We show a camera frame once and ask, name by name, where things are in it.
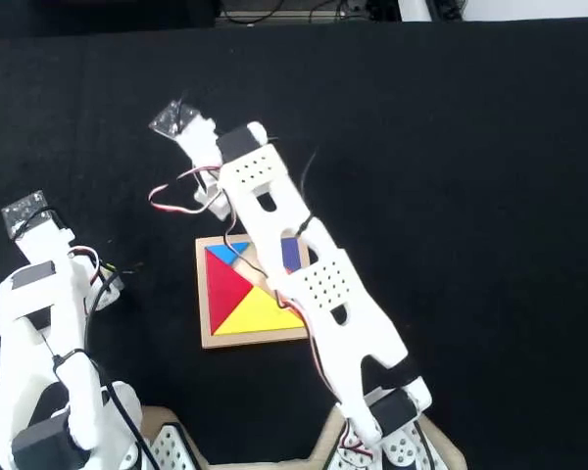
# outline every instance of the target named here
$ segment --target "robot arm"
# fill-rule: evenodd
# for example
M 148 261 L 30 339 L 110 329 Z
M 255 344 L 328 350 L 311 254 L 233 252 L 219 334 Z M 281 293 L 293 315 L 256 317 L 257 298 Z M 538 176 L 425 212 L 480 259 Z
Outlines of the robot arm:
M 10 234 L 22 218 L 43 207 L 45 199 L 38 192 L 5 208 Z M 90 286 L 95 268 L 87 257 L 70 256 L 73 239 L 71 230 L 60 229 L 51 215 L 35 216 L 16 240 L 31 264 L 0 284 L 0 466 L 4 469 L 120 468 L 134 447 L 135 439 L 114 404 L 103 402 L 107 392 L 101 389 L 92 362 L 83 353 L 73 353 L 84 348 L 85 305 L 102 287 L 99 279 Z M 118 294 L 112 284 L 105 302 Z M 58 357 L 69 359 L 57 361 Z M 59 380 L 67 389 L 68 406 L 31 422 L 42 393 Z M 114 390 L 139 426 L 141 408 L 135 391 L 123 383 Z
M 205 191 L 214 198 L 209 210 L 220 219 L 232 211 L 243 222 L 268 285 L 303 315 L 328 385 L 359 438 L 374 446 L 428 408 L 431 395 L 421 377 L 384 397 L 386 404 L 395 401 L 394 422 L 381 420 L 381 424 L 367 405 L 361 372 L 364 357 L 371 356 L 389 369 L 406 358 L 407 349 L 367 292 L 347 253 L 311 214 L 278 152 L 268 143 L 264 128 L 252 122 L 218 137 L 212 120 L 180 102 L 165 108 L 151 128 L 176 141 L 195 167 L 220 168 L 200 176 Z M 266 195 L 274 202 L 274 211 L 263 209 L 259 198 Z M 195 197 L 205 201 L 199 194 Z M 288 273 L 280 254 L 280 239 L 285 234 L 299 236 L 318 260 Z M 345 319 L 334 317 L 332 312 L 339 308 L 346 310 Z

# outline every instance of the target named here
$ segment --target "blue triangle piece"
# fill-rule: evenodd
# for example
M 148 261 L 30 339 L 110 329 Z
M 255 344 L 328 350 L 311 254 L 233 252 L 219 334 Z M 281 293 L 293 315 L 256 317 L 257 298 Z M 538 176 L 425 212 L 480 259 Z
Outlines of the blue triangle piece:
M 237 253 L 240 255 L 249 245 L 250 243 L 248 242 L 231 243 L 231 246 L 237 250 Z M 220 261 L 229 265 L 237 259 L 237 255 L 232 252 L 227 245 L 212 245 L 211 247 L 207 247 L 207 250 L 213 253 Z

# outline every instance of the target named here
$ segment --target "tangram puzzle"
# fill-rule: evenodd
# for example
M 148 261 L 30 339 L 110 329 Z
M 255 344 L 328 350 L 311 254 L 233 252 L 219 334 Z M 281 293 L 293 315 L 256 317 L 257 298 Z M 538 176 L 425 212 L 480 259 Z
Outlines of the tangram puzzle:
M 259 266 L 247 235 L 228 237 L 244 259 Z M 296 238 L 281 240 L 283 265 L 290 272 L 308 266 L 309 252 Z M 222 237 L 196 240 L 198 297 L 203 348 L 307 338 L 297 313 L 280 308 L 263 274 L 225 244 Z

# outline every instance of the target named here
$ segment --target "red triangle piece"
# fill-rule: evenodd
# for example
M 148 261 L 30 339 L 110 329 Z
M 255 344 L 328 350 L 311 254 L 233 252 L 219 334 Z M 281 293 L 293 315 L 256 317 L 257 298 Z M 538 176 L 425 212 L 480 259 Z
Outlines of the red triangle piece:
M 205 257 L 209 322 L 213 335 L 237 305 L 251 292 L 253 285 L 207 249 L 205 249 Z

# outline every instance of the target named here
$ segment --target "black tablecloth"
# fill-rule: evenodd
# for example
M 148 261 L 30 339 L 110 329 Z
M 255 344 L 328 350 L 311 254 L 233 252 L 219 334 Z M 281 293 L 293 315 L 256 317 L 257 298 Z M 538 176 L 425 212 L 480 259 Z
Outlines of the black tablecloth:
M 588 21 L 0 42 L 0 208 L 43 189 L 144 263 L 95 355 L 213 462 L 304 457 L 332 405 L 308 345 L 202 351 L 193 241 L 223 227 L 146 203 L 189 165 L 146 127 L 183 89 L 221 129 L 260 120 L 295 178 L 318 147 L 310 206 L 472 468 L 588 468 Z M 23 262 L 0 216 L 0 281 Z

